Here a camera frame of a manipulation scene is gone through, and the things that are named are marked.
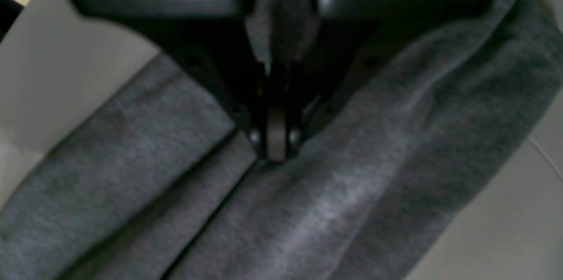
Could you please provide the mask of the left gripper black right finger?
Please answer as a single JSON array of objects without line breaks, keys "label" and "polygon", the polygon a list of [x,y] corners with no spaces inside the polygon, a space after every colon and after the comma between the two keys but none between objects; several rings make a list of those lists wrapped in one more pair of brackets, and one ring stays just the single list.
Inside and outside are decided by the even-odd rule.
[{"label": "left gripper black right finger", "polygon": [[492,0],[311,0],[312,40],[277,63],[277,158],[298,154],[402,48],[439,25],[479,16]]}]

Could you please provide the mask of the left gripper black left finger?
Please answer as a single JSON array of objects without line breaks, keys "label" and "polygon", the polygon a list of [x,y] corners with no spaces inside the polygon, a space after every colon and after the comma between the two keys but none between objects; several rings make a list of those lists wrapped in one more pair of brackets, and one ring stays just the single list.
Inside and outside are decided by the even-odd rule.
[{"label": "left gripper black left finger", "polygon": [[125,26],[155,44],[210,92],[258,156],[267,141],[266,70],[245,20],[255,0],[70,0],[86,17]]}]

